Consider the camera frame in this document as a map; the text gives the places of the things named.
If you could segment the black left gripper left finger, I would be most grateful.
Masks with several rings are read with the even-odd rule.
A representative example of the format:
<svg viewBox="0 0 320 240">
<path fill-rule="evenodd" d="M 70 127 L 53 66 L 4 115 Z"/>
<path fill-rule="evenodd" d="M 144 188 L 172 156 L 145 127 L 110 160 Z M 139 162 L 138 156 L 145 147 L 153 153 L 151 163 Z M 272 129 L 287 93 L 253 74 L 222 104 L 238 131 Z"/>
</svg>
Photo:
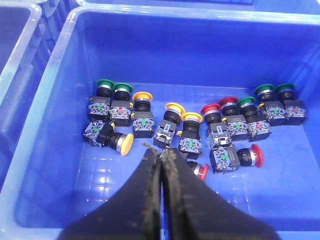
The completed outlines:
<svg viewBox="0 0 320 240">
<path fill-rule="evenodd" d="M 161 238 L 160 153 L 148 143 L 125 184 L 105 203 L 66 226 L 59 240 L 159 240 Z"/>
</svg>

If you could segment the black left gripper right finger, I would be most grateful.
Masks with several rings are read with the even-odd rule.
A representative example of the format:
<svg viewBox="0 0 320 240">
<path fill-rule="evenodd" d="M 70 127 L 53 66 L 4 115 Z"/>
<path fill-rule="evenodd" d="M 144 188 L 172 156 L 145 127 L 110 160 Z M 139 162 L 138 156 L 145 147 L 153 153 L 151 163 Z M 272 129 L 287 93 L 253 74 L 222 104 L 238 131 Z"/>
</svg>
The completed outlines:
<svg viewBox="0 0 320 240">
<path fill-rule="evenodd" d="M 278 240 L 263 221 L 228 203 L 200 180 L 176 148 L 160 154 L 168 240 Z"/>
</svg>

